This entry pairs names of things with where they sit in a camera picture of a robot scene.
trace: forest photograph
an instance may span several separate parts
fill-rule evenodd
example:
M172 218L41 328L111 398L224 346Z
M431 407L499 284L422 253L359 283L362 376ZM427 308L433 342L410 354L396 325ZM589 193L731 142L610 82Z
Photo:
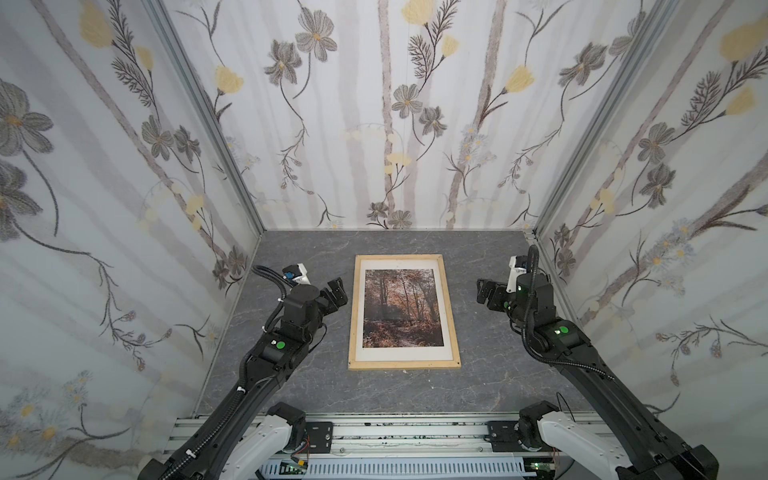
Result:
M366 270L362 347L443 346L433 270Z

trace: floral wallpaper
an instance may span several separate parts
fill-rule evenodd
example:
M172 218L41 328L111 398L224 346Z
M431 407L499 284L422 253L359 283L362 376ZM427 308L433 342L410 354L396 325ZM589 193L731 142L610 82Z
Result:
M266 227L374 230L532 228L652 3L164 0Z
M136 478L257 243L141 4L0 7L0 463Z
M767 104L765 5L681 2L539 232L608 365L729 478L765 467Z

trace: gray marble surface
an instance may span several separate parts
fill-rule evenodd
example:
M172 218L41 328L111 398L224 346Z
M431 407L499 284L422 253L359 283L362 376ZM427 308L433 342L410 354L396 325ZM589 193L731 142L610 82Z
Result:
M326 338L307 357L269 406L284 401L307 412L490 412L517 411L555 392L573 410L591 409L554 369L531 359L507 317L475 301L479 277L506 280L509 257L528 245L509 231L270 231L256 263L282 269L303 262L314 285L341 276L349 303L325 318ZM441 253L462 359L461 369L351 372L351 321L355 255ZM249 275L197 413L211 412L237 379L242 355L261 334L275 306L277 288Z

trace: picture frame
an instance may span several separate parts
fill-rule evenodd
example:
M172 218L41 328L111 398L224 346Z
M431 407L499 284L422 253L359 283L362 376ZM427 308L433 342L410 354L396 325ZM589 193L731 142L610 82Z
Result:
M461 368L442 255L358 255L353 288L350 370Z

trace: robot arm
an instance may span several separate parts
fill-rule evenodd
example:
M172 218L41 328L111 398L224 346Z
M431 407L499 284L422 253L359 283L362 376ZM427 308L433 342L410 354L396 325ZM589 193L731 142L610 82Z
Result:
M528 251L528 272L517 277L513 291L508 286L492 280L478 280L478 303L490 310L507 313L510 326L520 333L526 350L538 361L555 366L582 395L593 405L600 417L611 428L626 452L631 466L625 465L621 455L609 463L600 459L606 445L594 439L591 446L583 445L596 458L590 462L583 452L577 452L582 465L603 465L595 472L601 478L632 479L700 479L716 478L718 464L703 445L691 448L678 434L654 417L642 402L618 379L592 346L581 329L568 320L557 317L554 306L554 289L546 278L536 275L538 249ZM562 432L557 412L551 403L543 402L523 409L519 432L523 443L564 442L563 451L571 454L573 436ZM611 475L604 476L606 469Z
M274 276L271 280L281 281L279 274ZM301 276L306 278L306 270ZM323 317L346 305L348 298L342 280L337 278L328 284L330 290L319 290L305 283L293 286L290 294L280 301L285 309L280 327L265 329L243 357L237 383L222 403L165 463L150 460L139 474L139 480L215 480L225 468L225 478L239 478L237 470L245 469L246 475L252 475L261 465L255 463L264 455L266 459L279 450L295 449L301 443L303 412L284 404L269 410L270 421L260 425L257 436L250 435L245 442L240 440L264 403L309 354ZM276 309L273 316L279 311L280 308Z

